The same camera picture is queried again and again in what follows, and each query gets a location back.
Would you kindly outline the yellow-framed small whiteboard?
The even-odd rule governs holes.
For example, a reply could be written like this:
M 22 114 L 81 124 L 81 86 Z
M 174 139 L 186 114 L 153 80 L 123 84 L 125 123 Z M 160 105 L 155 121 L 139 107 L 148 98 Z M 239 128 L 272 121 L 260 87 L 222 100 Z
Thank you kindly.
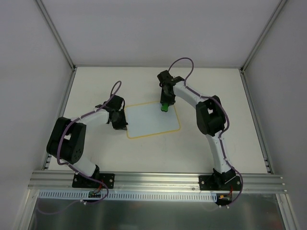
M 171 105 L 166 112 L 159 102 L 140 103 L 125 107 L 128 122 L 127 137 L 137 139 L 176 132 L 181 129 L 176 108 Z

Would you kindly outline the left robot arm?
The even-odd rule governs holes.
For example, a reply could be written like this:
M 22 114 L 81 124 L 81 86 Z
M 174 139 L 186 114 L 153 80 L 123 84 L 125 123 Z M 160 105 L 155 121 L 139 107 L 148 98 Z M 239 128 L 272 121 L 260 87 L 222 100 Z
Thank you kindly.
M 110 176 L 100 173 L 98 165 L 84 154 L 85 135 L 90 127 L 111 124 L 115 130 L 126 130 L 124 98 L 113 95 L 102 105 L 80 118 L 60 117 L 56 120 L 47 143 L 47 153 L 55 157 L 59 165 L 67 165 L 75 171 L 74 188 L 111 188 Z

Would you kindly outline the green whiteboard eraser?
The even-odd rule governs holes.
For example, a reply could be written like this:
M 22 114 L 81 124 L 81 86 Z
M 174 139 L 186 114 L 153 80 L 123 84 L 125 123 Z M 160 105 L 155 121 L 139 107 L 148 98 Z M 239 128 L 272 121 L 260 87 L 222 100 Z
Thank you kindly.
M 160 109 L 162 112 L 168 112 L 169 106 L 170 105 L 168 103 L 162 103 Z

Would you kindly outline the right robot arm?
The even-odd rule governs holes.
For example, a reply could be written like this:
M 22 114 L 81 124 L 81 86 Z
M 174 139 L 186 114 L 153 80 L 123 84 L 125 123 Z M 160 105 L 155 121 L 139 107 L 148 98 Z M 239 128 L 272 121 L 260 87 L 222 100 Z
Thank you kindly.
M 204 96 L 189 87 L 182 77 L 173 77 L 168 70 L 157 75 L 161 87 L 161 111 L 167 112 L 168 108 L 175 104 L 175 98 L 179 97 L 190 104 L 196 111 L 196 122 L 199 131 L 208 140 L 213 156 L 213 173 L 204 181 L 205 186 L 213 190 L 226 190 L 236 185 L 236 172 L 227 159 L 222 134 L 225 132 L 225 124 L 229 121 L 221 106 L 219 97 Z

